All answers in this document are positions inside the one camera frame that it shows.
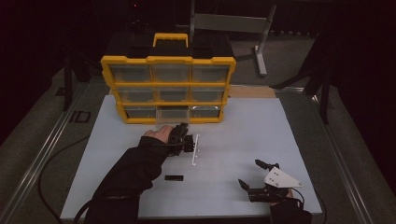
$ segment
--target metal rail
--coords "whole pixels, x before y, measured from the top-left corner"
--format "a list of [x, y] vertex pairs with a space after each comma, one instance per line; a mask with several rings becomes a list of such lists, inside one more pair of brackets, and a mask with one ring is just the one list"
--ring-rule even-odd
[[[304, 88], [287, 87], [281, 90], [275, 90], [275, 92], [304, 94]], [[319, 114], [319, 101], [317, 96], [312, 96], [312, 98], [309, 99], [309, 103], [311, 105], [311, 109], [314, 111], [317, 123], [321, 126], [325, 138], [328, 140], [328, 143], [330, 145], [329, 151], [332, 155], [332, 160], [334, 161], [334, 165], [338, 171], [338, 174], [343, 181], [344, 187], [346, 188], [346, 193], [352, 203], [359, 222], [362, 224], [374, 223], [370, 212], [368, 211], [368, 208], [361, 196], [358, 186], [355, 183], [353, 175], [349, 172], [349, 169], [347, 168], [347, 163], [344, 160], [343, 154], [341, 153], [340, 148], [335, 142], [332, 130], [328, 125], [323, 122]]]
[[25, 201], [26, 197], [29, 195], [32, 187], [35, 184], [39, 174], [41, 173], [45, 163], [50, 158], [50, 154], [52, 150], [55, 148], [56, 143], [58, 142], [59, 138], [64, 131], [64, 127], [66, 126], [67, 122], [69, 121], [78, 98], [82, 95], [82, 93], [87, 89], [87, 83], [79, 83], [78, 88], [74, 95], [74, 101], [69, 106], [69, 108], [64, 111], [61, 116], [58, 118], [56, 124], [54, 125], [53, 129], [51, 130], [49, 136], [47, 137], [46, 142], [39, 150], [37, 155], [35, 156], [34, 161], [30, 164], [29, 168], [23, 175], [21, 182], [18, 184], [17, 188], [15, 189], [14, 193], [12, 194], [10, 200], [7, 202], [5, 208], [3, 209], [0, 215], [0, 223], [7, 224], [12, 221], [15, 217], [16, 213], [20, 210], [23, 202]]

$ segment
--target plastic drawer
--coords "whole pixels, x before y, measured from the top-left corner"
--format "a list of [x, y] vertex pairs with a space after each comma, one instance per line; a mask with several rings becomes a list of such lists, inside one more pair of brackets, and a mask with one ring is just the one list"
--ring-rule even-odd
[[154, 94], [151, 87], [120, 87], [117, 88], [123, 103], [145, 103], [153, 102]]
[[190, 106], [192, 118], [217, 118], [220, 112], [220, 106], [216, 105], [192, 105]]
[[154, 81], [157, 82], [187, 82], [190, 67], [182, 63], [154, 64], [151, 66]]
[[125, 106], [129, 119], [155, 119], [155, 106]]
[[191, 80], [193, 82], [225, 82], [229, 65], [193, 65]]
[[157, 122], [188, 122], [189, 107], [187, 105], [161, 105], [157, 107]]
[[150, 82], [147, 64], [110, 64], [116, 82]]
[[156, 87], [155, 96], [161, 102], [186, 102], [188, 100], [188, 87]]
[[225, 88], [191, 87], [191, 100], [193, 102], [221, 102]]

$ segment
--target black sleeve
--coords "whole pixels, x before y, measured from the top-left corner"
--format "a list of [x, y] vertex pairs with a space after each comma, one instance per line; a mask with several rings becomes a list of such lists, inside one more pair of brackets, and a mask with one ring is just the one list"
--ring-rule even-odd
[[138, 147], [129, 148], [105, 176], [85, 216], [86, 224], [136, 223], [139, 197], [152, 187], [168, 156], [163, 142], [143, 136]]
[[299, 207], [297, 200], [289, 199], [270, 206], [272, 224], [310, 224], [312, 214]]

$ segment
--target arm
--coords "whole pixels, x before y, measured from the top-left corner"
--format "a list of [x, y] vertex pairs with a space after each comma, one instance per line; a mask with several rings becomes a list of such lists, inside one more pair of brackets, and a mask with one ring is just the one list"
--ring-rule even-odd
[[158, 132], [147, 131], [138, 147], [129, 148], [111, 168], [93, 194], [94, 202], [87, 211], [84, 223], [136, 223], [139, 196], [152, 188], [151, 181], [161, 174], [168, 156], [165, 145], [172, 127]]

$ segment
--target white tabletop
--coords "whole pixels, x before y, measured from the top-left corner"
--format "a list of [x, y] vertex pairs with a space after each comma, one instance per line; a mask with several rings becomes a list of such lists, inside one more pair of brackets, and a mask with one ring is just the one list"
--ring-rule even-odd
[[[114, 97], [106, 96], [81, 159], [61, 218], [74, 218], [107, 172], [140, 136], [155, 125], [125, 124], [117, 114]], [[192, 124], [200, 135], [196, 165], [192, 153], [168, 158], [163, 173], [140, 200], [139, 217], [257, 217], [269, 216], [267, 203], [251, 203], [238, 178], [251, 188], [262, 188], [268, 170], [255, 160], [279, 163], [280, 169], [303, 183], [304, 209], [321, 213], [304, 161], [283, 107], [276, 98], [230, 98], [224, 121]], [[183, 181], [165, 181], [165, 175], [183, 175]]]

